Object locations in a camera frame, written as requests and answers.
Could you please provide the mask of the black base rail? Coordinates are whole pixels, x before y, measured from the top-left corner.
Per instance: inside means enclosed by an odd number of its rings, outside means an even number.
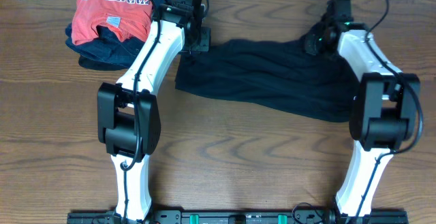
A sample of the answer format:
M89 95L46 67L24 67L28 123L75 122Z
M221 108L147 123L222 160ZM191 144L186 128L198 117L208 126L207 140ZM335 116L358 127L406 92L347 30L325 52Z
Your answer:
M350 221L345 215L339 215L333 209L321 209L299 204L290 212L207 212L184 210L154 210L145 220L124 221L114 211L73 212L67 216L68 224L115 224L115 223L148 223L148 224L319 224L319 223L369 223L369 224L408 224L407 212L395 209L373 209L370 215L358 217Z

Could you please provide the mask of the orange printed t-shirt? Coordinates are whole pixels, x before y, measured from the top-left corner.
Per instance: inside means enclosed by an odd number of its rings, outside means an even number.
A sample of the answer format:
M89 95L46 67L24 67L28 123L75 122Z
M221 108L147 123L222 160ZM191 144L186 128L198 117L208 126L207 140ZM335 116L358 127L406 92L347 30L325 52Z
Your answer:
M72 43L91 42L98 27L111 30L121 42L136 37L145 42L151 28L151 0L76 0Z

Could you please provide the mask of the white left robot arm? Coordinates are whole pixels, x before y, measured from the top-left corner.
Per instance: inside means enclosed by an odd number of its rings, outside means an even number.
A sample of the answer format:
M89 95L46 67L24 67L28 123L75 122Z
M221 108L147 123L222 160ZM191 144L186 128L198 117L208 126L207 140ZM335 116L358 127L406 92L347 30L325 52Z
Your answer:
M133 64L115 84L103 83L98 90L98 138L114 164L118 191L110 223L146 220L149 159L161 133L157 94L177 55L208 51L211 30L202 26L207 14L206 5L161 5Z

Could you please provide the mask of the navy folded garment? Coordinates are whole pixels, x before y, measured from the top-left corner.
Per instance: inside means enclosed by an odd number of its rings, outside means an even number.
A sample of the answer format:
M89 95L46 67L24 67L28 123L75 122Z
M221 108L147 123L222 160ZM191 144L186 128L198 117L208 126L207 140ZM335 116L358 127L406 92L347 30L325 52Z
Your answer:
M72 23L66 29L65 44L80 55L79 65L87 69L113 71L127 69L135 61L143 47L143 41L131 37L124 42L106 27L98 27L99 36L81 45L72 43Z

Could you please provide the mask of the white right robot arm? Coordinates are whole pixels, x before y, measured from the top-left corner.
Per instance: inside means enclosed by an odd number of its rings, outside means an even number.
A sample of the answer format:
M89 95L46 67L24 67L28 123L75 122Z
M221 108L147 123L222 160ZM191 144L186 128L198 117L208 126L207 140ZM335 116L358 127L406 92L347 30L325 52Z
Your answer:
M308 32L304 49L343 59L358 81L349 120L352 158L327 216L330 223L370 223L372 199L386 166L421 136L419 78L393 65L364 23L319 22Z

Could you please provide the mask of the black t-shirt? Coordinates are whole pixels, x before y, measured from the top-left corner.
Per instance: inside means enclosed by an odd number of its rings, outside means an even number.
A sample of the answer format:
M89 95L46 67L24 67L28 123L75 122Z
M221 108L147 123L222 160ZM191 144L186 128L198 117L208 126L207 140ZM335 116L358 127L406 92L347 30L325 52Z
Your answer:
M349 120L359 82L340 57L310 55L303 39L232 39L182 56L175 87L201 97L255 103L328 122Z

